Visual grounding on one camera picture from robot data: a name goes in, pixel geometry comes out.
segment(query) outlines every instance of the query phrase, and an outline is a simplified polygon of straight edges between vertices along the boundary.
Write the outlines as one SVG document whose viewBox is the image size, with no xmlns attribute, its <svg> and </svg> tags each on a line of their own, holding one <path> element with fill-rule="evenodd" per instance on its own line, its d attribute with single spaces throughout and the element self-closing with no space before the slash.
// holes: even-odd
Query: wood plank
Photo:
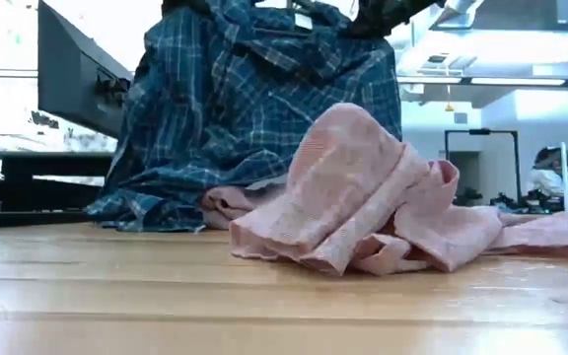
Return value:
<svg viewBox="0 0 568 355">
<path fill-rule="evenodd" d="M 0 230 L 0 354 L 568 354 L 568 260 L 343 278 L 226 232 Z"/>
</svg>

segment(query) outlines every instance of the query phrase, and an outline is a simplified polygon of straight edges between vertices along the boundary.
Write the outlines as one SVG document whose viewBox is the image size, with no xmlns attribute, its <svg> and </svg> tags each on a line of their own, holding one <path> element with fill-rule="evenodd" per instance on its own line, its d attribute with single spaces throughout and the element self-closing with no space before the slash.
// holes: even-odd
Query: pink towel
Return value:
<svg viewBox="0 0 568 355">
<path fill-rule="evenodd" d="M 232 253 L 334 275 L 347 267 L 451 272 L 486 251 L 568 256 L 568 213 L 453 206 L 459 177 L 449 162 L 420 158 L 362 108 L 335 105 L 302 141 L 285 192 L 229 225 Z"/>
<path fill-rule="evenodd" d="M 205 192 L 200 204 L 205 225 L 227 230 L 233 220 L 281 195 L 285 187 L 281 183 L 271 183 L 255 190 L 236 186 L 211 188 Z"/>
</svg>

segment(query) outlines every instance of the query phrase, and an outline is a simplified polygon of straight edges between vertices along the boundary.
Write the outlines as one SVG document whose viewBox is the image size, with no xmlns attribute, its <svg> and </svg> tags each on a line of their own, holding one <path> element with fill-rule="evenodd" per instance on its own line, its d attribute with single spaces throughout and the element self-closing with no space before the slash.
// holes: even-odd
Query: wall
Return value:
<svg viewBox="0 0 568 355">
<path fill-rule="evenodd" d="M 485 107 L 484 127 L 519 131 L 519 158 L 523 193 L 535 154 L 545 146 L 565 142 L 568 147 L 568 91 L 517 90 Z M 513 146 L 509 138 L 483 140 L 480 191 L 484 195 L 505 192 L 516 196 Z"/>
<path fill-rule="evenodd" d="M 36 11 L 0 0 L 0 69 L 36 69 Z"/>
<path fill-rule="evenodd" d="M 455 124 L 453 112 L 444 109 L 447 103 L 402 103 L 403 139 L 411 143 L 420 155 L 426 159 L 440 158 L 444 151 L 445 129 L 469 129 L 481 126 L 480 110 L 474 109 L 470 103 L 452 103 L 457 112 L 468 114 L 468 124 Z M 449 139 L 449 150 L 463 152 L 479 152 L 481 137 L 467 134 L 452 134 Z"/>
<path fill-rule="evenodd" d="M 460 171 L 459 193 L 464 193 L 467 188 L 479 188 L 479 155 L 477 152 L 451 152 L 451 163 Z"/>
</svg>

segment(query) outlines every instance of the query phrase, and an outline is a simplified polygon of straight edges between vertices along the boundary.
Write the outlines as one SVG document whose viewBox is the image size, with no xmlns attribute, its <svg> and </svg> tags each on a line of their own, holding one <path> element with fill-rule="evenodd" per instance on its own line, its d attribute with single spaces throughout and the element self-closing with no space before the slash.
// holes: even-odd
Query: wooden tabletop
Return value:
<svg viewBox="0 0 568 355">
<path fill-rule="evenodd" d="M 568 354 L 568 260 L 335 279 L 227 233 L 0 229 L 0 354 Z"/>
</svg>

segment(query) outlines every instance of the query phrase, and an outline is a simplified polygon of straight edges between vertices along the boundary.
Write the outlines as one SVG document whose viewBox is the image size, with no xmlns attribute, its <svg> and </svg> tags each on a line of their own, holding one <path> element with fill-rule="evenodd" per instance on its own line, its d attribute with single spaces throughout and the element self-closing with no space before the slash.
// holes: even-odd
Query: blue plaid shirt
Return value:
<svg viewBox="0 0 568 355">
<path fill-rule="evenodd" d="M 306 131 L 335 103 L 364 107 L 401 136 L 385 40 L 337 36 L 349 19 L 322 3 L 300 35 L 290 9 L 208 1 L 211 16 L 178 9 L 145 35 L 113 162 L 88 207 L 106 227 L 203 227 L 204 191 L 286 174 Z"/>
</svg>

